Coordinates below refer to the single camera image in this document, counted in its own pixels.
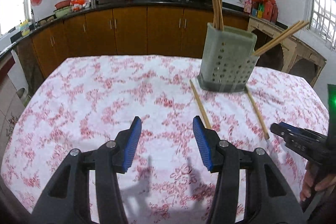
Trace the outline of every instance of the bowl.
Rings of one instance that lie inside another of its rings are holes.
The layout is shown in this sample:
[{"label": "bowl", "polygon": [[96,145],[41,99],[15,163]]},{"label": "bowl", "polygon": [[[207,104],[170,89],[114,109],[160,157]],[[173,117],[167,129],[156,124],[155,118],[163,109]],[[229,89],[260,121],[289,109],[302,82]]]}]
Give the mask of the bowl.
[{"label": "bowl", "polygon": [[64,1],[61,1],[61,2],[57,3],[55,5],[55,7],[56,7],[57,10],[59,10],[59,9],[64,8],[64,7],[70,6],[70,2],[71,2],[71,0],[64,0]]},{"label": "bowl", "polygon": [[71,6],[64,7],[62,9],[58,9],[54,11],[57,18],[61,18],[70,12],[71,12]]}]

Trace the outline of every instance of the table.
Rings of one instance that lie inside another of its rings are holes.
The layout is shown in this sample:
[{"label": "table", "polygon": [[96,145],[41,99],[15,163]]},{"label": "table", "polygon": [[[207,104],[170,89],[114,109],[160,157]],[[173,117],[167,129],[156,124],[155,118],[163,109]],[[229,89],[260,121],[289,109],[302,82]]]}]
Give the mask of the table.
[{"label": "table", "polygon": [[[263,131],[245,93],[201,90],[196,81],[201,60],[163,56],[69,58],[38,89],[15,126],[1,176],[20,202],[32,211],[44,186],[73,148],[97,149],[135,116],[142,134],[132,167],[118,175],[129,223],[204,223],[217,174],[203,166],[192,131],[200,115],[189,79],[213,129],[245,150],[264,148],[298,198],[306,161],[282,139]],[[287,122],[326,134],[329,115],[309,84],[300,77],[256,67],[248,81],[265,119]],[[241,172],[237,219],[243,218]],[[98,222],[94,176],[90,174],[90,209]]]}]

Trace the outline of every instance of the red bowl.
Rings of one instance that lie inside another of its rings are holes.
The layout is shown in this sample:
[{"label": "red bowl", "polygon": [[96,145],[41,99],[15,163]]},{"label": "red bowl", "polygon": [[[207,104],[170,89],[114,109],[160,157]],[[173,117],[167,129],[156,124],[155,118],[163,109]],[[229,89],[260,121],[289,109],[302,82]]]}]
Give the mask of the red bowl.
[{"label": "red bowl", "polygon": [[55,7],[56,7],[57,10],[62,9],[64,7],[70,6],[70,2],[71,2],[71,0],[64,0],[64,1],[61,1],[61,2],[57,3],[55,5]]}]

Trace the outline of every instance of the human hand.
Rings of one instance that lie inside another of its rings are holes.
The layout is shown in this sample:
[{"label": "human hand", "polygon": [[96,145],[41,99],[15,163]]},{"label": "human hand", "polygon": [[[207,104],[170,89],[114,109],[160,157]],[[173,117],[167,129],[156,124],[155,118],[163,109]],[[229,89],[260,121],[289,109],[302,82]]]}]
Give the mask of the human hand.
[{"label": "human hand", "polygon": [[[310,162],[306,165],[306,174],[303,179],[302,191],[300,193],[300,199],[305,201],[306,198],[311,196],[311,188],[314,184],[314,176],[311,173],[312,164]],[[315,191],[322,191],[327,189],[329,186],[336,184],[336,174],[329,174],[323,180],[321,180],[315,186]]]}]

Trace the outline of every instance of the gray plastic utensil holder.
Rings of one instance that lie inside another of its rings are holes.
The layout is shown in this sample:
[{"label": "gray plastic utensil holder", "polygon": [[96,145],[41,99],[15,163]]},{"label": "gray plastic utensil holder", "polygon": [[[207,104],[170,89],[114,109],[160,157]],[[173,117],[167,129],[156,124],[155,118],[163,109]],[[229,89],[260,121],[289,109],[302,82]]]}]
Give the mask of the gray plastic utensil holder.
[{"label": "gray plastic utensil holder", "polygon": [[251,55],[256,41],[254,33],[228,26],[219,31],[208,23],[197,76],[200,87],[215,92],[243,91],[259,59]]}]

